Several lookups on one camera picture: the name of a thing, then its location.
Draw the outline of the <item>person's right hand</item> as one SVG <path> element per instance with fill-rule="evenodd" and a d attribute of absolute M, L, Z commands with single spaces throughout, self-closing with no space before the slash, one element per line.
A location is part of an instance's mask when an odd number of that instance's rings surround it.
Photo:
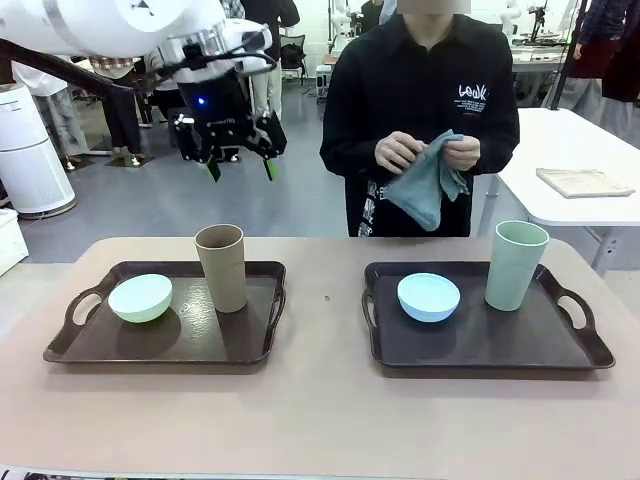
<path fill-rule="evenodd" d="M 427 144 L 405 132 L 394 131 L 378 141 L 374 149 L 376 164 L 401 175 L 416 161 L 416 157 L 427 148 Z"/>

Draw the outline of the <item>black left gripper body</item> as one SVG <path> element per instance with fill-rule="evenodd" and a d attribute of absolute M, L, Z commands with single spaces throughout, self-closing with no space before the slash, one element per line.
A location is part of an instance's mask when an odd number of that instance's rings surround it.
<path fill-rule="evenodd" d="M 216 145 L 214 159 L 224 159 L 226 152 L 248 149 L 253 131 L 253 115 L 246 88 L 237 77 L 220 77 L 199 83 L 177 83 L 185 106 L 179 113 L 196 120 L 196 142 L 208 134 Z"/>

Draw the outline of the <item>person's left hand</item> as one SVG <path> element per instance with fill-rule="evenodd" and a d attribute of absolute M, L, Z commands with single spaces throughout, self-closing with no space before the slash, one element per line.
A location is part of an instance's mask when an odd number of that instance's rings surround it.
<path fill-rule="evenodd" d="M 463 136 L 461 140 L 448 141 L 443 146 L 443 159 L 458 171 L 469 171 L 481 156 L 480 141 L 472 136 Z"/>

